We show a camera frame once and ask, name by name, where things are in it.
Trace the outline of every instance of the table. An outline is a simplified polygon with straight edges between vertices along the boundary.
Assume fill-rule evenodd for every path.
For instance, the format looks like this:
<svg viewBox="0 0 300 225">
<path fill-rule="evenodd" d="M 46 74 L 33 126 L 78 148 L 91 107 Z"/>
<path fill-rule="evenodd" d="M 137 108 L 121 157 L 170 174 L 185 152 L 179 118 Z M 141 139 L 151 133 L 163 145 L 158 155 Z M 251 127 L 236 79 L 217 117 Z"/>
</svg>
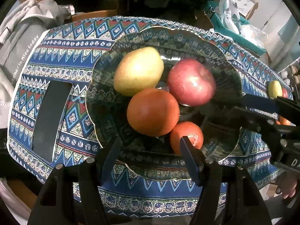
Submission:
<svg viewBox="0 0 300 225">
<path fill-rule="evenodd" d="M 244 94 L 267 97 L 266 85 L 270 80 L 278 80 L 289 90 L 273 70 L 220 34 L 178 22 L 144 17 L 115 16 L 73 22 L 47 33 L 21 75 L 9 125 L 7 146 L 10 155 L 42 182 L 57 163 L 76 165 L 94 156 L 100 146 L 85 106 L 93 65 L 121 36 L 157 25 L 189 30 L 215 44 L 237 70 Z M 37 156 L 30 146 L 38 110 L 51 79 L 73 83 L 74 92 L 69 99 L 59 142 L 55 147 L 54 162 L 48 163 Z M 245 165 L 258 188 L 261 188 L 281 172 L 270 164 L 270 155 L 260 134 L 242 130 L 238 146 L 220 164 Z M 74 198 L 80 200 L 77 183 L 73 184 L 73 191 Z M 109 180 L 99 187 L 107 212 L 137 217 L 192 214 L 200 192 L 201 188 L 191 180 L 152 181 L 137 176 L 118 162 Z M 225 202 L 225 193 L 226 183 L 223 183 L 219 206 Z"/>
</svg>

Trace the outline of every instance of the white plastic bag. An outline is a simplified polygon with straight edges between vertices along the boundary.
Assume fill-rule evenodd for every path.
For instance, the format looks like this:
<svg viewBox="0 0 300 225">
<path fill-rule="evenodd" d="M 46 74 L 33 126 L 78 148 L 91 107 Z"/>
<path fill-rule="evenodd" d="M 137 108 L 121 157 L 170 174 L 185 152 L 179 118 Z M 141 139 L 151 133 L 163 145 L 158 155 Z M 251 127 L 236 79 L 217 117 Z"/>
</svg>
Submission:
<svg viewBox="0 0 300 225">
<path fill-rule="evenodd" d="M 253 25 L 241 25 L 241 36 L 254 45 L 265 48 L 264 42 L 267 39 L 267 34 Z"/>
</svg>

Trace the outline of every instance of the yellow fruit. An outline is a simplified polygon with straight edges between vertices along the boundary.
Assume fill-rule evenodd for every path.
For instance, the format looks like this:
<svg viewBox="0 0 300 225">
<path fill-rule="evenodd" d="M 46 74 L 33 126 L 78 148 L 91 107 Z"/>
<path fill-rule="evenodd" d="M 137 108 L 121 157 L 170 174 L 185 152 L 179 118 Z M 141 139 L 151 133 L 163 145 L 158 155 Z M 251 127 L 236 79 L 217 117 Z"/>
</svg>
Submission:
<svg viewBox="0 0 300 225">
<path fill-rule="evenodd" d="M 113 86 L 124 96 L 133 96 L 145 88 L 154 88 L 164 71 L 164 62 L 153 47 L 134 50 L 123 57 Z"/>
<path fill-rule="evenodd" d="M 273 80 L 269 83 L 268 94 L 272 99 L 277 98 L 277 96 L 282 96 L 281 85 L 277 80 Z"/>
</svg>

